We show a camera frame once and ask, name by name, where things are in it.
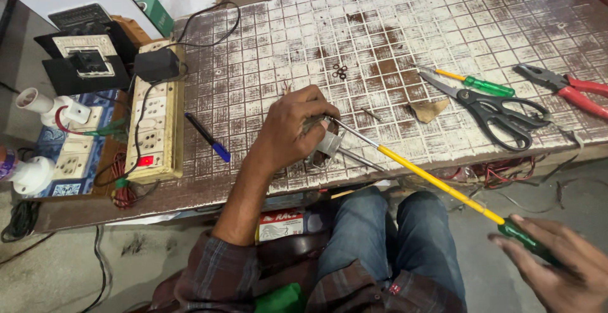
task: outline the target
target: small screwdriver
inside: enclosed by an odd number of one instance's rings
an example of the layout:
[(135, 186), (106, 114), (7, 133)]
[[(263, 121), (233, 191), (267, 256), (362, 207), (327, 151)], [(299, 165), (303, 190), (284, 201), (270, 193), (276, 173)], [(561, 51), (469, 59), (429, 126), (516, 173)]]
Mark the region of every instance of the small screwdriver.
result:
[(513, 237), (513, 238), (517, 239), (518, 241), (520, 241), (523, 244), (523, 246), (526, 249), (528, 249), (532, 254), (537, 255), (538, 257), (544, 259), (545, 261), (551, 263), (553, 266), (562, 267), (562, 264), (553, 255), (551, 255), (551, 252), (549, 251), (549, 249), (547, 249), (539, 241), (532, 238), (525, 231), (523, 231), (520, 227), (518, 227), (515, 223), (513, 223), (511, 218), (503, 218), (503, 217), (498, 216), (494, 212), (488, 210), (485, 206), (480, 205), (475, 200), (472, 200), (471, 198), (467, 197), (466, 195), (458, 192), (455, 188), (452, 188), (451, 186), (447, 185), (446, 183), (439, 180), (438, 178), (433, 177), (428, 172), (424, 171), (422, 168), (409, 162), (404, 157), (399, 156), (398, 154), (396, 154), (389, 148), (382, 146), (382, 145), (376, 143), (375, 141), (369, 139), (368, 137), (361, 134), (357, 130), (354, 130), (353, 128), (345, 125), (342, 121), (337, 120), (335, 118), (332, 118), (332, 119), (334, 120), (334, 122), (336, 122), (339, 126), (343, 127), (345, 130), (351, 132), (356, 137), (359, 137), (361, 140), (364, 140), (369, 145), (375, 147), (380, 153), (390, 157), (391, 159), (393, 159), (394, 161), (399, 163), (401, 166), (411, 170), (416, 175), (426, 179), (428, 182), (435, 185), (440, 190), (443, 190), (444, 192), (448, 193), (452, 197), (462, 201), (463, 203), (467, 204), (470, 208), (474, 209), (475, 211), (481, 213), (482, 215), (486, 216), (487, 218), (489, 218), (490, 220), (492, 220), (493, 222), (498, 224), (498, 231), (500, 231), (503, 235), (505, 235), (507, 237)]
[(447, 72), (444, 70), (440, 70), (439, 68), (422, 66), (422, 65), (415, 64), (411, 61), (408, 61), (408, 63), (412, 64), (414, 66), (421, 67), (421, 68), (426, 68), (427, 70), (433, 71), (439, 75), (444, 75), (444, 76), (448, 76), (453, 79), (458, 79), (465, 86), (473, 86), (476, 89), (480, 89), (481, 91), (485, 91), (494, 96), (513, 97), (515, 95), (515, 90), (511, 89), (510, 87), (498, 85), (498, 84), (495, 84), (495, 83), (492, 83), (489, 81), (481, 81), (473, 76), (463, 77), (463, 76), (455, 75), (453, 73), (450, 73), (450, 72)]

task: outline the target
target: yellow handle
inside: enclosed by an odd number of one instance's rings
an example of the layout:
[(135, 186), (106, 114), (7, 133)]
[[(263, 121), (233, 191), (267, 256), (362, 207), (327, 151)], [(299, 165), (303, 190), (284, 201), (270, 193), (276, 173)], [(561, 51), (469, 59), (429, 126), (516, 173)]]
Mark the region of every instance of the yellow handle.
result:
[(452, 197), (454, 197), (454, 198), (460, 200), (461, 202), (467, 204), (468, 206), (470, 206), (471, 208), (473, 208), (475, 211), (481, 213), (482, 215), (484, 215), (484, 216), (492, 219), (496, 224), (498, 224), (498, 225), (505, 224), (505, 219), (503, 219), (502, 217), (498, 216), (494, 212), (492, 212), (492, 211), (484, 208), (483, 206), (479, 205), (475, 200), (471, 200), (466, 195), (458, 192), (457, 190), (454, 190), (450, 186), (446, 185), (443, 181), (439, 180), (436, 177), (433, 177), (432, 175), (430, 175), (426, 171), (422, 170), (420, 167), (416, 166), (415, 164), (413, 164), (413, 163), (407, 161), (406, 159), (400, 157), (399, 155), (395, 154), (389, 148), (386, 148), (385, 146), (378, 146), (377, 149), (378, 149), (378, 151), (380, 153), (382, 153), (382, 154), (390, 157), (391, 159), (397, 161), (403, 167), (411, 170), (412, 172), (416, 173), (417, 175), (421, 176), (422, 178), (425, 178), (431, 184), (437, 186), (439, 189), (445, 191), (446, 193), (448, 193)]
[(465, 78), (465, 77), (463, 77), (463, 76), (455, 75), (455, 74), (453, 74), (453, 73), (449, 73), (449, 72), (447, 72), (447, 71), (440, 70), (439, 68), (437, 68), (437, 69), (435, 70), (435, 73), (438, 73), (438, 74), (440, 74), (440, 75), (444, 75), (444, 76), (448, 76), (448, 77), (453, 78), (453, 79), (458, 79), (459, 81), (465, 81), (465, 79), (466, 79), (466, 78)]

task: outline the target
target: red and white package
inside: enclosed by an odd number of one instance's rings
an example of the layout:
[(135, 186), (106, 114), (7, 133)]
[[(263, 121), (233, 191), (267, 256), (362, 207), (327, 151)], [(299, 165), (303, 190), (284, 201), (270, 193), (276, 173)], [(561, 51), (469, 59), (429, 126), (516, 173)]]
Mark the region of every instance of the red and white package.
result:
[(262, 212), (257, 242), (271, 241), (304, 232), (304, 214), (297, 208)]

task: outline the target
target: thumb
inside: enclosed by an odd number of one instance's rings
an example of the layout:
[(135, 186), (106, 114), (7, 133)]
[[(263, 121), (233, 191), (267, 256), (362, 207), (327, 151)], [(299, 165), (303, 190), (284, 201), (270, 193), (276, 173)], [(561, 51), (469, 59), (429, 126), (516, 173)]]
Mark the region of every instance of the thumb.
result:
[(306, 155), (310, 154), (314, 147), (323, 140), (327, 127), (328, 123), (325, 121), (318, 122), (314, 126), (310, 127), (308, 132), (306, 132), (306, 135), (300, 137), (298, 140), (300, 150)]

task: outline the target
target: metal pin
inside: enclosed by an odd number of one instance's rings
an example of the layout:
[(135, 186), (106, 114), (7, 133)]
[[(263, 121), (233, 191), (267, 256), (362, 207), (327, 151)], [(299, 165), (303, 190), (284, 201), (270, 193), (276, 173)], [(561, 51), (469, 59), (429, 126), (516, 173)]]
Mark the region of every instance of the metal pin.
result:
[(374, 114), (373, 112), (371, 112), (371, 111), (369, 111), (369, 110), (367, 110), (367, 109), (365, 109), (363, 107), (361, 108), (361, 110), (365, 111), (366, 113), (368, 113), (369, 115), (371, 115), (373, 118), (376, 118), (376, 120), (382, 122), (382, 118), (380, 116)]
[(407, 63), (408, 63), (408, 64), (411, 64), (411, 65), (414, 65), (414, 66), (418, 66), (418, 67), (420, 67), (420, 68), (426, 68), (427, 70), (430, 70), (430, 71), (433, 71), (433, 72), (435, 71), (435, 68), (428, 67), (428, 66), (422, 66), (422, 65), (418, 65), (418, 64), (415, 64), (415, 63), (413, 63), (413, 62), (411, 62), (411, 61), (409, 61), (409, 60), (407, 61)]
[(332, 120), (334, 120), (334, 122), (338, 123), (338, 125), (342, 128), (344, 128), (345, 130), (348, 130), (349, 132), (353, 133), (356, 137), (360, 138), (361, 140), (364, 140), (365, 142), (369, 143), (371, 146), (373, 146), (374, 148), (378, 148), (380, 145), (378, 145), (376, 142), (374, 142), (373, 140), (369, 139), (367, 136), (361, 134), (360, 132), (358, 132), (357, 130), (354, 130), (353, 128), (347, 126), (344, 122), (338, 120), (337, 118), (331, 118)]
[(353, 159), (353, 160), (355, 160), (355, 161), (358, 161), (358, 162), (360, 162), (360, 163), (364, 164), (365, 166), (372, 167), (373, 169), (376, 169), (377, 171), (384, 172), (384, 171), (386, 170), (386, 169), (384, 169), (384, 168), (382, 168), (382, 167), (380, 167), (380, 166), (376, 165), (374, 162), (371, 162), (371, 161), (369, 161), (369, 160), (367, 160), (367, 159), (365, 159), (365, 158), (362, 158), (362, 157), (360, 157), (359, 155), (354, 154), (354, 153), (353, 153), (353, 152), (351, 152), (351, 151), (347, 151), (347, 150), (345, 150), (345, 149), (344, 149), (344, 148), (342, 148), (342, 147), (338, 147), (338, 152), (340, 152), (340, 153), (342, 153), (342, 154), (346, 155), (347, 157), (349, 157), (349, 158), (351, 158), (351, 159)]

